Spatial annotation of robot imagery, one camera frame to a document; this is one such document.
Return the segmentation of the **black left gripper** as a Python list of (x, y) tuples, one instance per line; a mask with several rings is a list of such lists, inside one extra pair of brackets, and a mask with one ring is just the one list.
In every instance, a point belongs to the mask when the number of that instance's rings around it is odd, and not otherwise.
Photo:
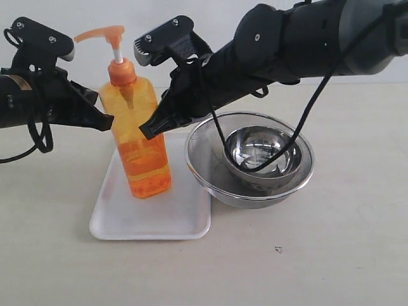
[(1, 127), (22, 126), (32, 118), (41, 121), (45, 112), (49, 123), (108, 131), (113, 115), (96, 108), (99, 94), (74, 81), (56, 67), (49, 73), (20, 68), (1, 68)]

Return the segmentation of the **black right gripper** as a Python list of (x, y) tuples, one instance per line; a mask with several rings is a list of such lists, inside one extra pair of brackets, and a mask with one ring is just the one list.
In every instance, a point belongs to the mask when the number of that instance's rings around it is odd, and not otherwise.
[(210, 113), (208, 102), (219, 109), (272, 83), (271, 79), (247, 74), (238, 61), (235, 46), (227, 44), (207, 58), (180, 68), (139, 130), (151, 140), (191, 125), (192, 118), (206, 117)]

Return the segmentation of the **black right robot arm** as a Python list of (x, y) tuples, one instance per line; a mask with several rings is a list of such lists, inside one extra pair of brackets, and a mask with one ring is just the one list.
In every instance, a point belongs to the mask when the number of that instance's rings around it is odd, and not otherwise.
[(263, 97), (273, 83), (374, 75), (407, 54), (406, 1), (302, 1), (288, 10), (258, 4), (218, 51), (178, 15), (133, 43), (142, 66), (175, 62), (157, 109), (140, 125), (152, 139), (203, 120), (242, 97)]

